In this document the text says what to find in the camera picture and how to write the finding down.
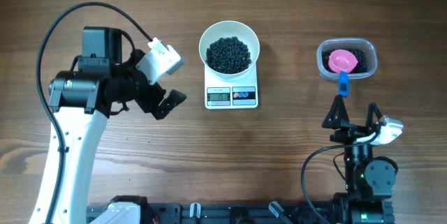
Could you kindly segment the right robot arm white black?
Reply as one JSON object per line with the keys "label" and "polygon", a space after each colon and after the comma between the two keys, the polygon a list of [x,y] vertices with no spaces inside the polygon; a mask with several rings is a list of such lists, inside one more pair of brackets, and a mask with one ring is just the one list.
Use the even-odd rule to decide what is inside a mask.
{"label": "right robot arm white black", "polygon": [[373,147],[391,143],[402,134],[403,123],[381,114],[377,105],[368,106],[364,126],[349,121],[344,98],[335,96],[322,123],[333,129],[330,141],[344,150],[345,193],[337,193],[326,220],[329,223],[395,222],[392,197],[398,166],[385,156],[374,156]]}

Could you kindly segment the pink scoop blue handle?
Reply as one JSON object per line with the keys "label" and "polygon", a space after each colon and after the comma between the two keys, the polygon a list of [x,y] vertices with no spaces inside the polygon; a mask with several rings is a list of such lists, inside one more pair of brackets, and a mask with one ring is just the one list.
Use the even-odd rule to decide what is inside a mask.
{"label": "pink scoop blue handle", "polygon": [[339,95],[345,98],[349,95],[349,73],[357,64],[355,55],[348,50],[335,50],[329,56],[328,65],[331,71],[339,75]]}

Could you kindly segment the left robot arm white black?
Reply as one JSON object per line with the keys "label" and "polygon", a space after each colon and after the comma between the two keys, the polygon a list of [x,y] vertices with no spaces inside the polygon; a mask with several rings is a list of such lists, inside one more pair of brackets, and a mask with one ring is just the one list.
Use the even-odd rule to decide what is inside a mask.
{"label": "left robot arm white black", "polygon": [[166,92],[158,79],[173,74],[183,63],[171,45],[149,41],[149,52],[133,49],[122,60],[121,29],[85,27],[82,53],[68,71],[50,83],[52,127],[43,180],[31,223],[83,223],[98,144],[114,102],[134,100],[145,113],[164,119],[185,94]]}

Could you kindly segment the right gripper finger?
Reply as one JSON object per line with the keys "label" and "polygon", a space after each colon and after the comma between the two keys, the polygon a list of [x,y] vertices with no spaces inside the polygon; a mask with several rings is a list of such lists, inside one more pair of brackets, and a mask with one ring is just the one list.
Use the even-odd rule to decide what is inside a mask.
{"label": "right gripper finger", "polygon": [[376,116],[377,119],[380,119],[383,115],[380,112],[376,103],[370,103],[368,105],[367,118],[366,118],[366,124],[365,124],[365,126],[367,128],[372,127],[374,116]]}
{"label": "right gripper finger", "polygon": [[342,95],[336,95],[332,106],[323,120],[322,128],[339,129],[349,123],[349,116]]}

